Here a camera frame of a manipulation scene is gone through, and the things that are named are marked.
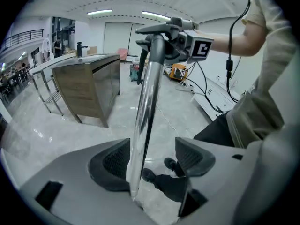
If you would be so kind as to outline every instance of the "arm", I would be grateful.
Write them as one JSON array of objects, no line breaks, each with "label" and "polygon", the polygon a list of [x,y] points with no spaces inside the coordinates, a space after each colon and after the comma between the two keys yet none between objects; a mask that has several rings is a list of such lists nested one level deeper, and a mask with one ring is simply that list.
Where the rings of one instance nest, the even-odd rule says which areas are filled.
[{"label": "arm", "polygon": [[[214,39],[212,50],[228,53],[228,35],[207,35],[197,30],[196,32],[204,37]],[[265,27],[248,21],[243,34],[232,37],[232,55],[253,56],[257,54],[263,46],[266,36],[267,30]]]}]

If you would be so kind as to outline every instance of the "wooden cabinet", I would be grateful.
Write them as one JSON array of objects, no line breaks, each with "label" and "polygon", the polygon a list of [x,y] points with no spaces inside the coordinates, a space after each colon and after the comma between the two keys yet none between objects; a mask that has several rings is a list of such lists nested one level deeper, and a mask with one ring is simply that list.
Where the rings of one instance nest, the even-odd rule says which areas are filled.
[{"label": "wooden cabinet", "polygon": [[77,115],[107,118],[117,94],[120,94],[120,55],[95,55],[73,58],[52,68],[57,87],[68,109]]}]

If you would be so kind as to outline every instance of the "balcony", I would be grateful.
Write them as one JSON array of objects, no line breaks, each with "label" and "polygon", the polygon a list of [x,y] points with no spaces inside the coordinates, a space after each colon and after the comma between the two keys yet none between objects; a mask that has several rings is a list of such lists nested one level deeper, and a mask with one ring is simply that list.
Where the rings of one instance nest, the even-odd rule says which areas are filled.
[{"label": "balcony", "polygon": [[21,45],[22,43],[25,43],[26,41],[35,40],[37,38],[43,37],[43,31],[44,29],[38,29],[38,30],[31,30],[27,32],[22,32],[16,35],[13,35],[11,37],[8,37],[3,40],[3,43],[0,48],[0,54],[5,52],[7,49]]}]

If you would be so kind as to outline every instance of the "fluorescent light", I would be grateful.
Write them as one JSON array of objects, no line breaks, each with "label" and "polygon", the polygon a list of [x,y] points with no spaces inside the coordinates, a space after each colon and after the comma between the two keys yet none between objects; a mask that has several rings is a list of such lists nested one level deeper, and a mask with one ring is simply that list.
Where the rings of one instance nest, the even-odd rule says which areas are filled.
[{"label": "fluorescent light", "polygon": [[109,13],[109,12],[112,12],[112,11],[113,11],[112,9],[99,10],[99,11],[87,13],[87,15],[93,15],[93,14],[98,14],[98,13]]},{"label": "fluorescent light", "polygon": [[157,14],[157,13],[151,13],[151,12],[146,12],[146,11],[142,11],[143,14],[146,14],[146,15],[151,15],[151,16],[155,16],[155,17],[160,17],[160,18],[164,18],[166,20],[170,20],[171,18],[170,17],[167,17],[167,16],[163,16],[161,14]]}]

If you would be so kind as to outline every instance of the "person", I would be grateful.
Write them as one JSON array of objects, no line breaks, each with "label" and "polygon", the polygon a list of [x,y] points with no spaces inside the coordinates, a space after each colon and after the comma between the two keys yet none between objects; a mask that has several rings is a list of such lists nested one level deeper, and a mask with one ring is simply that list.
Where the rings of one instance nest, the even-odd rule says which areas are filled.
[{"label": "person", "polygon": [[[251,0],[249,12],[242,22],[245,24],[243,34],[232,38],[232,55],[253,56],[265,44],[260,75],[231,111],[218,116],[194,139],[245,149],[251,142],[263,140],[284,124],[268,91],[294,56],[296,42],[291,25],[273,0]],[[212,50],[228,53],[228,36],[197,32],[214,39]],[[169,157],[165,159],[165,166],[179,178],[157,176],[150,169],[143,169],[142,178],[170,199],[182,202],[187,184],[185,173],[180,164]]]},{"label": "person", "polygon": [[54,51],[55,51],[55,57],[58,58],[60,57],[60,52],[61,52],[61,48],[60,48],[60,37],[58,37],[56,39],[56,42],[54,43]]},{"label": "person", "polygon": [[26,67],[26,64],[23,61],[21,61],[21,68],[24,68],[24,67]]}]

